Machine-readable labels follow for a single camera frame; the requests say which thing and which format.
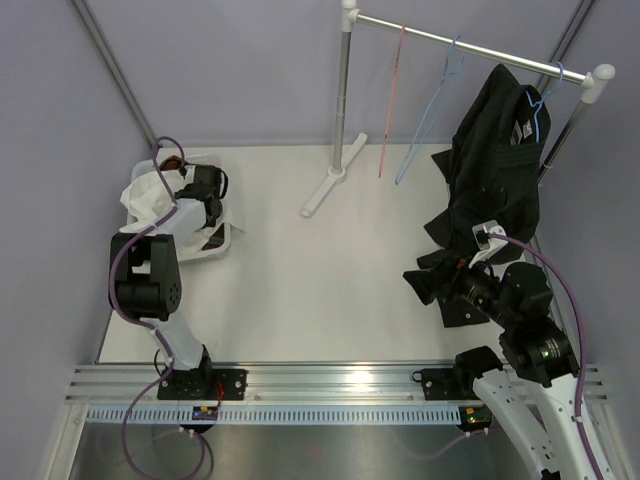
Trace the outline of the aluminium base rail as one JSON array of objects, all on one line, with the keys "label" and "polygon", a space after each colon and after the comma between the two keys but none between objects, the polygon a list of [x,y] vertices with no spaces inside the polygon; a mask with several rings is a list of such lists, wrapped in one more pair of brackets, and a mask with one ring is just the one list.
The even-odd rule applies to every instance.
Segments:
[{"label": "aluminium base rail", "polygon": [[[439,370],[445,362],[283,362],[217,363],[238,370],[244,397],[233,406],[285,405],[479,405],[476,398],[427,399],[416,380],[422,369]],[[77,366],[64,395],[67,404],[127,404],[158,379],[151,364]]]}]

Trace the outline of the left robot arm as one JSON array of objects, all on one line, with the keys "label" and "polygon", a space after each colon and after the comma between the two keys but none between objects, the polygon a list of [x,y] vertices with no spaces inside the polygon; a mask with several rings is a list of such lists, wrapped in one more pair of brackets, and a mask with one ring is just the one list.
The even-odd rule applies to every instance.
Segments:
[{"label": "left robot arm", "polygon": [[108,296],[126,322],[145,329],[162,356],[158,398],[219,400],[224,387],[206,346],[180,311],[178,248],[222,216],[228,176],[212,165],[192,169],[193,179],[169,196],[169,206],[136,232],[111,239]]}]

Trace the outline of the black pinstripe shirt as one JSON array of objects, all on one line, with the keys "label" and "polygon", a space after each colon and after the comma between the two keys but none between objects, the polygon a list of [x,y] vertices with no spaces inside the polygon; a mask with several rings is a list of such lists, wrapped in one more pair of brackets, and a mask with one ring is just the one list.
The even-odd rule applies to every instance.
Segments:
[{"label": "black pinstripe shirt", "polygon": [[[541,141],[536,143],[527,93],[534,102],[541,97],[506,66],[497,65],[461,121],[451,148],[433,155],[449,188],[449,201],[424,226],[439,248],[417,258],[416,270],[445,262],[452,282],[459,261],[471,260],[478,250],[472,227],[490,220],[520,242],[532,238],[540,219],[538,169],[551,118],[545,105],[539,115]],[[463,303],[437,304],[446,328],[487,320]]]}]

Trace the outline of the metal clothes rack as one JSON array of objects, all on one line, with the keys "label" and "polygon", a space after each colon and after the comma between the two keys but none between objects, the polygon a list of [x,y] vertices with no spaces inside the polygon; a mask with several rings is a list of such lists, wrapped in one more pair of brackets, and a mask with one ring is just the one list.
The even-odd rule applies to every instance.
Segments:
[{"label": "metal clothes rack", "polygon": [[305,203],[300,211],[301,216],[304,218],[312,217],[324,200],[326,200],[330,195],[334,187],[344,182],[349,165],[362,151],[368,139],[368,136],[365,133],[360,133],[351,146],[347,149],[343,148],[351,37],[354,26],[358,23],[389,31],[397,31],[400,33],[402,38],[406,36],[419,38],[427,42],[455,48],[468,54],[488,58],[498,63],[538,73],[543,77],[553,77],[558,79],[558,81],[566,81],[581,86],[583,92],[578,104],[559,134],[559,137],[555,141],[550,152],[543,161],[539,169],[539,179],[543,179],[547,174],[547,171],[552,168],[558,153],[574,127],[579,123],[580,119],[585,115],[590,106],[597,102],[603,91],[606,89],[608,83],[616,74],[616,69],[611,64],[600,64],[591,72],[579,74],[569,71],[559,65],[552,65],[549,62],[544,63],[525,59],[516,55],[500,52],[479,45],[460,42],[453,38],[447,38],[434,33],[406,27],[381,18],[369,16],[361,12],[355,1],[343,1],[341,3],[341,50],[333,156],[328,167],[326,178],[311,195],[310,199]]}]

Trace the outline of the white plastic basket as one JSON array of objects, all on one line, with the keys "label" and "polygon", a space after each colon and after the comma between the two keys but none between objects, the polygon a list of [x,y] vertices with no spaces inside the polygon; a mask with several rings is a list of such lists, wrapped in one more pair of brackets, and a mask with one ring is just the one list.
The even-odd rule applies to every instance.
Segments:
[{"label": "white plastic basket", "polygon": [[151,226],[153,235],[172,235],[181,264],[220,259],[232,230],[243,228],[233,217],[241,211],[238,202],[232,175],[216,155],[168,157],[158,168],[144,160],[134,166],[120,196],[127,210],[120,231]]}]

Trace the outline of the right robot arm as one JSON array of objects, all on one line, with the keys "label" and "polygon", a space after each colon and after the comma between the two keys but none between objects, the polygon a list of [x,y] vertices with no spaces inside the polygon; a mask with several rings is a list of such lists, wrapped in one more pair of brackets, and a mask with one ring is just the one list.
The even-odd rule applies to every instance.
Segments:
[{"label": "right robot arm", "polygon": [[426,399],[481,401],[533,479],[614,478],[584,407],[584,368],[549,316],[553,293],[538,266],[516,262],[497,277],[483,262],[440,262],[403,277],[442,314],[470,314],[502,329],[500,355],[480,346],[445,370],[414,372]]}]

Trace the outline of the red plaid shirt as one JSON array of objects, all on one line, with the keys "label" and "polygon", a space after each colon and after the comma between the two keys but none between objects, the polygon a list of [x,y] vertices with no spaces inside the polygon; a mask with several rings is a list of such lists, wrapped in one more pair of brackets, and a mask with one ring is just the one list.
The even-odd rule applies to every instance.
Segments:
[{"label": "red plaid shirt", "polygon": [[184,170],[188,166],[188,162],[178,156],[170,156],[162,161],[159,165],[161,171],[177,171]]}]

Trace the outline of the pink wire hanger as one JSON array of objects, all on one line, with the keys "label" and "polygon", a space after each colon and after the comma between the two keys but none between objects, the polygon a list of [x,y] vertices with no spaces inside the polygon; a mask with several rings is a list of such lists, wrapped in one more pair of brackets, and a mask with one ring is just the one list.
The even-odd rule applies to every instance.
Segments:
[{"label": "pink wire hanger", "polygon": [[380,158],[379,158],[379,165],[378,165],[378,176],[377,176],[378,179],[382,178],[382,175],[384,172],[386,150],[387,150],[389,136],[391,134],[391,128],[392,128],[392,122],[393,122],[393,111],[394,111],[397,82],[398,82],[398,75],[399,75],[399,69],[400,69],[400,61],[401,61],[405,35],[406,35],[406,26],[405,24],[402,24],[400,34],[399,34],[399,39],[398,39],[398,45],[397,45],[396,53],[394,57],[393,75],[391,80],[389,102],[388,102],[387,114],[385,119],[384,135],[383,135],[383,141],[381,144]]}]

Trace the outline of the white shirt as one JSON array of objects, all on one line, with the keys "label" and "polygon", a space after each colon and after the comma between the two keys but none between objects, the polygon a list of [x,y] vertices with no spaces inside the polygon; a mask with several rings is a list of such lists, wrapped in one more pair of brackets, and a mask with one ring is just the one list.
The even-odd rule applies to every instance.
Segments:
[{"label": "white shirt", "polygon": [[197,225],[198,220],[204,219],[204,210],[182,203],[178,212],[160,226],[158,222],[170,210],[172,202],[151,163],[144,161],[136,165],[132,182],[121,194],[120,203],[127,209],[128,217],[120,231],[138,233],[154,225],[156,234],[174,235],[180,263],[220,259],[232,240],[247,232],[244,200],[243,178],[233,169],[229,190],[222,200],[223,214],[215,225]]}]

